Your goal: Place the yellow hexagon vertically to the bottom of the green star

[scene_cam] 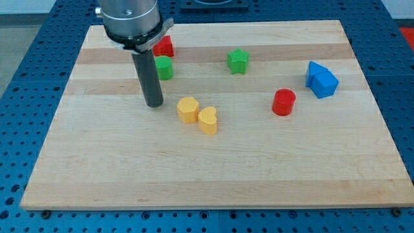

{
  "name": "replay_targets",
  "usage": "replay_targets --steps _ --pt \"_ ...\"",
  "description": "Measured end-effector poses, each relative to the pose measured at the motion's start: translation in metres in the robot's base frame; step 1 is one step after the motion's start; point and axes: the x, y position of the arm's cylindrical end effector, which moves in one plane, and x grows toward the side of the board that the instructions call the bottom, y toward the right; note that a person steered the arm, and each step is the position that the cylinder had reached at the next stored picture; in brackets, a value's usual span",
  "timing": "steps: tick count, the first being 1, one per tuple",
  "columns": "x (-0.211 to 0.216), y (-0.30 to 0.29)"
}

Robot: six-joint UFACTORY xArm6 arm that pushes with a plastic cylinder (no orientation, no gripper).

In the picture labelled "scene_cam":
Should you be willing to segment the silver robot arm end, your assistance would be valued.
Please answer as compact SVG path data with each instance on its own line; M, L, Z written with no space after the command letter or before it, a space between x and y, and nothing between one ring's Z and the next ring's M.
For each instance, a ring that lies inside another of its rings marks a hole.
M151 50L174 26L172 18L162 17L157 0L98 0L96 14L112 41L137 53Z

